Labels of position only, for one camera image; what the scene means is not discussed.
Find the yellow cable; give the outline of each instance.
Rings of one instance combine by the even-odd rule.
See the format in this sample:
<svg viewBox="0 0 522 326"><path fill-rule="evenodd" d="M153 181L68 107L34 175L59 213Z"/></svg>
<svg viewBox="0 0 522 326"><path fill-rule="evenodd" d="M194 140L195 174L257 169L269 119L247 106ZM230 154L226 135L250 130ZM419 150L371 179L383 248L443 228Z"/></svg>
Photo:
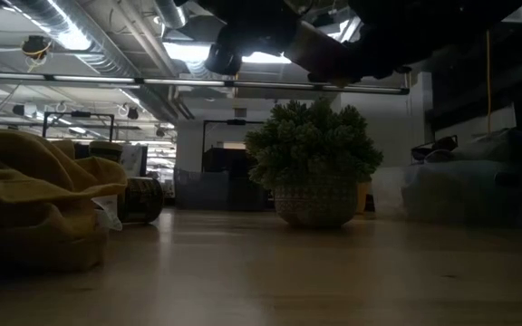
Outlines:
<svg viewBox="0 0 522 326"><path fill-rule="evenodd" d="M22 51L22 52L23 52L25 55L37 55L37 54L42 54L42 53L46 52L47 49L50 48L50 46L52 46L52 43L51 43L51 42L49 42L49 43L47 44L47 46L46 46L43 50L36 51L36 52L34 52L34 53L27 53L27 52L25 52L25 51Z"/></svg>
<svg viewBox="0 0 522 326"><path fill-rule="evenodd" d="M490 134L490 115L492 113L492 90L490 85L490 31L487 31L487 101L488 101L488 111L487 111L487 133Z"/></svg>

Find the cylindrical container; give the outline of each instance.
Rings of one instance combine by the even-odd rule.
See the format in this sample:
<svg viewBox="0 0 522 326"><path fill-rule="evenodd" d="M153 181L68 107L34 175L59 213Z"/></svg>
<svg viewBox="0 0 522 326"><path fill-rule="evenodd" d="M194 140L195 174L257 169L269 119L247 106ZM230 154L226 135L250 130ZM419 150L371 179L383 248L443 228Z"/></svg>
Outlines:
<svg viewBox="0 0 522 326"><path fill-rule="evenodd" d="M164 206L164 192L158 180L132 177L123 196L119 197L118 218L122 223L150 223Z"/></svg>
<svg viewBox="0 0 522 326"><path fill-rule="evenodd" d="M90 156L106 158L110 161L120 163L122 145L108 141L93 141L90 143Z"/></svg>

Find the fluorescent light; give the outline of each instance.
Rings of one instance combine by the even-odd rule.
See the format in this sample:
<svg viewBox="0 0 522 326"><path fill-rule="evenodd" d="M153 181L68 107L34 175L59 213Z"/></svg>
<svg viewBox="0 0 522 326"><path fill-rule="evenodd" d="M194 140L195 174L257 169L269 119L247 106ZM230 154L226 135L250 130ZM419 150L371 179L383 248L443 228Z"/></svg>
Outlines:
<svg viewBox="0 0 522 326"><path fill-rule="evenodd" d="M285 58L283 54L281 56L274 56L267 53L253 53L248 57L243 57L243 62L247 63L282 63L289 64L291 60Z"/></svg>
<svg viewBox="0 0 522 326"><path fill-rule="evenodd" d="M345 29L345 26L347 26L348 24L350 23L350 20L346 20L344 22L341 22L340 23L340 32L338 33L331 33L331 34L328 34L327 36L331 37L331 38L334 38L336 40L339 40L340 39L340 36L342 35L343 33L343 30Z"/></svg>
<svg viewBox="0 0 522 326"><path fill-rule="evenodd" d="M81 133L81 134L85 134L88 132L88 131L86 131L86 129L80 128L80 127L72 127L72 128L70 128L70 130L75 131L77 133Z"/></svg>
<svg viewBox="0 0 522 326"><path fill-rule="evenodd" d="M263 82L263 81L235 81L235 87L275 88L291 90L311 90L313 84L290 83L290 82Z"/></svg>
<svg viewBox="0 0 522 326"><path fill-rule="evenodd" d="M341 43L350 41L350 38L352 38L355 31L358 29L358 26L360 25L361 21L362 20L358 17L352 18L352 20L349 23L350 25L348 26L348 28L347 29L344 28L345 33L343 34L342 38L340 39Z"/></svg>
<svg viewBox="0 0 522 326"><path fill-rule="evenodd" d="M76 139L76 138L49 138L49 141L59 141L59 140L71 140L76 142L93 142L97 139Z"/></svg>
<svg viewBox="0 0 522 326"><path fill-rule="evenodd" d="M10 79L10 80L28 80L28 81L44 81L45 78L41 74L32 74L32 73L6 73L0 72L0 79Z"/></svg>
<svg viewBox="0 0 522 326"><path fill-rule="evenodd" d="M120 84L109 84L109 83L99 83L98 87L102 88L122 88L126 90L139 90L140 85L120 85Z"/></svg>
<svg viewBox="0 0 522 326"><path fill-rule="evenodd" d="M130 140L132 145L172 145L170 141L161 140Z"/></svg>
<svg viewBox="0 0 522 326"><path fill-rule="evenodd" d="M225 87L224 81L200 81L200 80L175 80L175 79L145 79L147 84L162 84L162 85L185 85L185 86L212 86Z"/></svg>
<svg viewBox="0 0 522 326"><path fill-rule="evenodd" d="M203 62L208 58L208 45L184 45L175 43L163 43L170 58L182 60L184 62ZM267 53L253 53L250 56L243 57L243 62L249 63L291 63L283 55L276 57Z"/></svg>
<svg viewBox="0 0 522 326"><path fill-rule="evenodd" d="M58 82L134 82L133 78L91 77L91 76L54 76Z"/></svg>

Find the plastic bag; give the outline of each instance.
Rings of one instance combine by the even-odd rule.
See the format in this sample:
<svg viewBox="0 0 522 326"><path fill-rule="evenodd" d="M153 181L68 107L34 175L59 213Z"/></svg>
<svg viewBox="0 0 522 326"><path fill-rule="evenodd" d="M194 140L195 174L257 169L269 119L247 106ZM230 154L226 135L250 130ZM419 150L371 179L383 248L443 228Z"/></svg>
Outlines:
<svg viewBox="0 0 522 326"><path fill-rule="evenodd" d="M98 226L111 230L121 231L122 222L118 218L118 196L92 198L92 201L102 210L96 209Z"/></svg>

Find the ceiling light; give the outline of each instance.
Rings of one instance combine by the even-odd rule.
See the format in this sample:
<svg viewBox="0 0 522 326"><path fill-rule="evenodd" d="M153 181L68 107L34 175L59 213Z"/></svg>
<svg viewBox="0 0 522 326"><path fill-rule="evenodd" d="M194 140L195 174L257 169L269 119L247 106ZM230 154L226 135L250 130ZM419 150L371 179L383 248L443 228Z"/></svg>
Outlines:
<svg viewBox="0 0 522 326"><path fill-rule="evenodd" d="M176 79L145 79L147 84L162 84L162 85L188 85L188 86L217 86L225 87L224 81L200 81L200 80L176 80Z"/></svg>
<svg viewBox="0 0 522 326"><path fill-rule="evenodd" d="M98 87L102 88L122 88L126 90L139 90L140 85L120 85L120 84L109 84L109 83L99 83Z"/></svg>
<svg viewBox="0 0 522 326"><path fill-rule="evenodd" d="M349 19L344 21L344 22L341 22L340 23L340 32L338 32L338 33L331 33L331 34L328 34L327 36L338 40L340 38L340 36L342 35L343 30L345 29L345 26L347 26L349 23L350 23Z"/></svg>
<svg viewBox="0 0 522 326"><path fill-rule="evenodd" d="M118 89L118 91L120 91L122 94L126 95L127 98L129 98L131 101L133 101L137 105L140 105L140 100L137 97L130 95L127 91L122 90L122 89Z"/></svg>
<svg viewBox="0 0 522 326"><path fill-rule="evenodd" d="M70 130L75 131L77 133L81 133L81 134L85 134L88 132L88 131L86 131L86 129L80 128L80 127L72 127L72 128L70 128Z"/></svg>
<svg viewBox="0 0 522 326"><path fill-rule="evenodd" d="M285 58L283 54L281 54L281 56L274 56L267 53L253 53L248 57L243 57L242 60L247 63L291 63L291 60Z"/></svg>
<svg viewBox="0 0 522 326"><path fill-rule="evenodd" d="M172 145L170 141L161 140L131 140L132 145Z"/></svg>
<svg viewBox="0 0 522 326"><path fill-rule="evenodd" d="M362 22L362 20L358 17L352 18L352 20L349 23L350 25L347 28L343 29L343 30L345 30L345 33L340 38L340 42L344 43L344 42L350 41L350 39L355 34L355 31L358 29L358 26L360 25L361 22Z"/></svg>
<svg viewBox="0 0 522 326"><path fill-rule="evenodd" d="M208 58L209 45L184 45L175 43L163 43L170 58L182 60L184 62L202 62ZM243 62L249 63L291 63L282 56L274 56L267 53L253 53L243 57Z"/></svg>
<svg viewBox="0 0 522 326"><path fill-rule="evenodd" d="M44 81L45 78L41 74L31 74L31 73L6 73L0 72L0 79L10 79L10 80L27 80L27 81Z"/></svg>
<svg viewBox="0 0 522 326"><path fill-rule="evenodd" d="M133 78L121 77L92 77L92 76L62 76L57 75L53 77L58 82L134 82Z"/></svg>

